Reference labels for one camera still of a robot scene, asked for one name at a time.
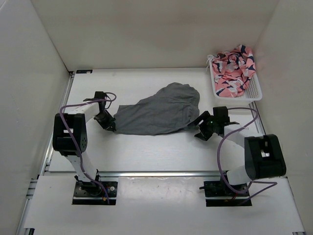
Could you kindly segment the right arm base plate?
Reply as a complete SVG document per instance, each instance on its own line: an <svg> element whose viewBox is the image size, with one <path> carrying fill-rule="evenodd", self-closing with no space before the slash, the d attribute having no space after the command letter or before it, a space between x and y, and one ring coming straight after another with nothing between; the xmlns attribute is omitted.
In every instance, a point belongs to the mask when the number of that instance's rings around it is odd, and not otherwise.
<svg viewBox="0 0 313 235"><path fill-rule="evenodd" d="M222 181L204 181L199 190L205 194L206 207L250 207L249 192L237 194Z"/></svg>

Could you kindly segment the grey shorts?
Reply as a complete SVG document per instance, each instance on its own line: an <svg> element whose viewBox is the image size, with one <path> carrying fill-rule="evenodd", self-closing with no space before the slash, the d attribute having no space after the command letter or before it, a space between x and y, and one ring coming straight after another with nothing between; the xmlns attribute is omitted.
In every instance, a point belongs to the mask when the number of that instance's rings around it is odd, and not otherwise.
<svg viewBox="0 0 313 235"><path fill-rule="evenodd" d="M120 105L115 133L165 135L187 128L199 115L200 93L188 84L171 83L133 105Z"/></svg>

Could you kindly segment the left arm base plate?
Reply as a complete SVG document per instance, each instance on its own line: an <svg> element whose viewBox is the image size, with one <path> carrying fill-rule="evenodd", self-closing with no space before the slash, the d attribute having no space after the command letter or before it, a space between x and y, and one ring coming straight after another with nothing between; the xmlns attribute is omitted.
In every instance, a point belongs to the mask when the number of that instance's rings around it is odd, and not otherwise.
<svg viewBox="0 0 313 235"><path fill-rule="evenodd" d="M117 181L101 181L105 188L93 182L76 181L73 192L73 205L101 205L115 206L117 200L118 182Z"/></svg>

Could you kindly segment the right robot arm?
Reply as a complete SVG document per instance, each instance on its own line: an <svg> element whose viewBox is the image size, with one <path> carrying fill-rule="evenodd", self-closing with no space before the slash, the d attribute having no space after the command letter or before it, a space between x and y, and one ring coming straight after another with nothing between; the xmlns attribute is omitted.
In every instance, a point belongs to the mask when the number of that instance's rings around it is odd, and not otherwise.
<svg viewBox="0 0 313 235"><path fill-rule="evenodd" d="M188 124L189 127L199 127L200 132L195 137L200 140L208 141L213 134L222 137L217 148L217 165L222 179L220 191L227 196L234 192L240 193L237 185L256 182L258 179L284 176L287 171L278 137L247 129L258 118L257 115L244 126L231 122L228 114L230 110L233 108L214 107L213 114L205 111ZM244 165L224 173L221 165L221 148L226 140L244 149Z"/></svg>

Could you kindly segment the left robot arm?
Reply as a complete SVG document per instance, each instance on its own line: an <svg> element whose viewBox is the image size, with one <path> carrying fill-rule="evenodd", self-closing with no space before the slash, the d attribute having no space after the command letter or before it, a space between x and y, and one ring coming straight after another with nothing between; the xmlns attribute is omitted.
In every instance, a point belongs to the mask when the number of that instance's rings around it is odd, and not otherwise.
<svg viewBox="0 0 313 235"><path fill-rule="evenodd" d="M53 149L73 166L77 181L87 182L86 191L97 196L102 192L98 170L87 154L87 122L95 120L102 129L114 132L115 119L108 112L107 99L85 99L83 103L62 106L54 117Z"/></svg>

